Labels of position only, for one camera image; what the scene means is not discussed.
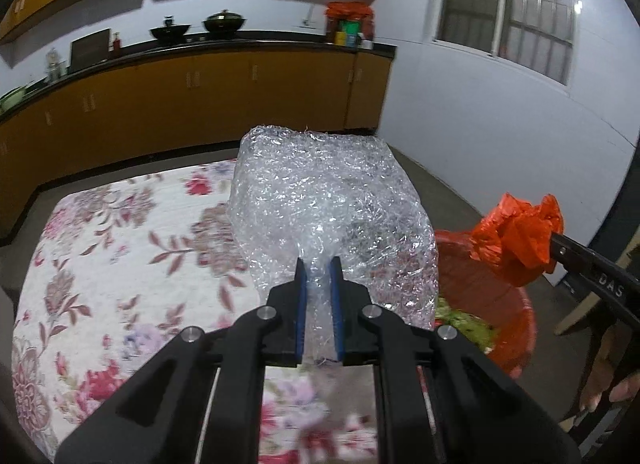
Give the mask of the person's right hand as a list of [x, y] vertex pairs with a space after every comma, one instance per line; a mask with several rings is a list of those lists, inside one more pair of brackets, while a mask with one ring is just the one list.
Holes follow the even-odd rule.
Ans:
[[[616, 323], [609, 327], [602, 337], [596, 358], [594, 358], [587, 383], [579, 398], [579, 410], [596, 410], [602, 394], [610, 387], [614, 372], [622, 362], [623, 351], [630, 341], [630, 331], [625, 325]], [[608, 395], [612, 403], [634, 398], [639, 392], [639, 373], [625, 377]]]

